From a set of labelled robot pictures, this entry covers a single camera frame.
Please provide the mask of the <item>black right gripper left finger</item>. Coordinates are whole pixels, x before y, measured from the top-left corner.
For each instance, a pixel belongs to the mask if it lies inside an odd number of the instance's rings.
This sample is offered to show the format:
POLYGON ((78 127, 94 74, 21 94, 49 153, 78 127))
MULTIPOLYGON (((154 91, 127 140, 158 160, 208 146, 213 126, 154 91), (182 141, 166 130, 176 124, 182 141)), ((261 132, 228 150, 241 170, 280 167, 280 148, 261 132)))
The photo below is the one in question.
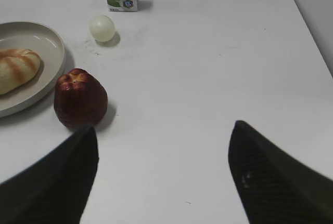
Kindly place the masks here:
POLYGON ((85 125, 1 183, 1 223, 80 223, 98 162, 95 128, 85 125))

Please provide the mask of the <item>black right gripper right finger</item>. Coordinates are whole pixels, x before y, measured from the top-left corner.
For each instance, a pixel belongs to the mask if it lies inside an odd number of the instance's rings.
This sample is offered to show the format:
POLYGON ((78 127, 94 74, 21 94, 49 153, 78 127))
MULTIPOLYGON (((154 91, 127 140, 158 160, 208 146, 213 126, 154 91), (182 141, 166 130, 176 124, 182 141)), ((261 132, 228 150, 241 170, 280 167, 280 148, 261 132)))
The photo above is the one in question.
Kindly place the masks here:
POLYGON ((249 223, 332 223, 332 180, 245 121, 235 122, 228 163, 249 223))

